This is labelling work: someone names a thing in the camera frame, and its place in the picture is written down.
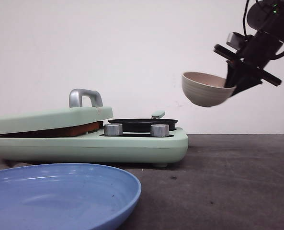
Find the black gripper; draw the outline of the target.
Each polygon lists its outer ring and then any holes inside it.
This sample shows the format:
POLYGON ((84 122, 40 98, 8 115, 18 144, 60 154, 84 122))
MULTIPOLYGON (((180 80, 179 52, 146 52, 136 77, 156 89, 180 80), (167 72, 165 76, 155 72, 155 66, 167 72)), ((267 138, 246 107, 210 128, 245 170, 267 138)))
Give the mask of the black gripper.
POLYGON ((274 86, 281 84, 276 76, 264 71, 264 67, 274 59, 279 59, 277 51, 284 44, 284 37, 266 31, 246 36, 244 46, 235 53, 217 44, 214 52, 227 59, 225 88, 235 87, 230 97, 258 84, 262 79, 274 86))

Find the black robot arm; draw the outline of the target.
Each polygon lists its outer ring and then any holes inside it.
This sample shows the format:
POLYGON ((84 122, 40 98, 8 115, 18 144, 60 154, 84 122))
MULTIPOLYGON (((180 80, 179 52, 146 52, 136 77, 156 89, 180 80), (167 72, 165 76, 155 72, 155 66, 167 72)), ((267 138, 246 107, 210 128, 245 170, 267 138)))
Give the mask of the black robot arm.
POLYGON ((279 49, 284 44, 284 0, 256 1, 244 10, 242 24, 256 30, 255 35, 232 32, 226 44, 231 52, 217 44, 214 52, 227 59, 227 78, 224 87, 234 88, 233 95, 265 80, 274 86, 281 80, 264 70, 271 61, 284 57, 279 49))

